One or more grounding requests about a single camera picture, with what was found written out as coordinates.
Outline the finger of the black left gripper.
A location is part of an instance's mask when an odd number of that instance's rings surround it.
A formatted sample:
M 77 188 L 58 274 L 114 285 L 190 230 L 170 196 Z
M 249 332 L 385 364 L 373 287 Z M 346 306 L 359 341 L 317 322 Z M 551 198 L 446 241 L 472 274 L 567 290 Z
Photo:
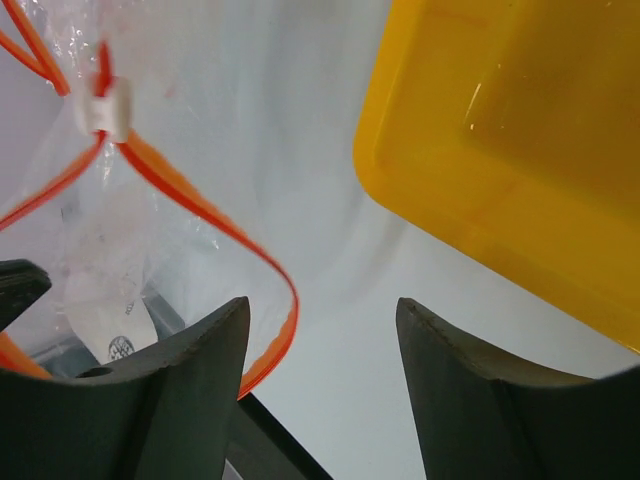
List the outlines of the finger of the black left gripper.
M 4 331 L 52 286 L 48 273 L 26 259 L 2 260 L 0 326 Z

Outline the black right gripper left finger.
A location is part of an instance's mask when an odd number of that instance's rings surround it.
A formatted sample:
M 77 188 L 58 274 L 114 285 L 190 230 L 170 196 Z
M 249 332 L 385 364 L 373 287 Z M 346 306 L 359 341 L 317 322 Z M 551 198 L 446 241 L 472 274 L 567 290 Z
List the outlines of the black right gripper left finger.
M 249 301 L 76 379 L 1 372 L 4 479 L 219 479 Z

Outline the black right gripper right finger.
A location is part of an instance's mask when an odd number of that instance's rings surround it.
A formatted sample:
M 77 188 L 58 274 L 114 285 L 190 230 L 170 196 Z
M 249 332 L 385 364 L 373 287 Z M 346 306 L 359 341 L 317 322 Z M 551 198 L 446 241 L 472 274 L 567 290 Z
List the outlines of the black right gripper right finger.
M 410 298 L 396 328 L 428 478 L 638 478 L 638 367 L 599 379 L 547 368 Z

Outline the clear orange-zipper zip bag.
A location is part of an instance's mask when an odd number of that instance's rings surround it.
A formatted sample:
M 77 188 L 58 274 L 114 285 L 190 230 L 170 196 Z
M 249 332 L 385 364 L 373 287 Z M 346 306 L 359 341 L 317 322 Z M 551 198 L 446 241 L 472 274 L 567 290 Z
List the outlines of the clear orange-zipper zip bag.
M 248 139 L 223 1 L 5 1 L 1 49 L 62 107 L 1 207 L 1 255 L 35 263 L 45 291 L 4 311 L 1 365 L 44 379 L 65 337 L 99 364 L 160 339 L 164 297 L 184 326 L 251 301 L 239 393 L 281 362 L 299 295 L 255 229 Z

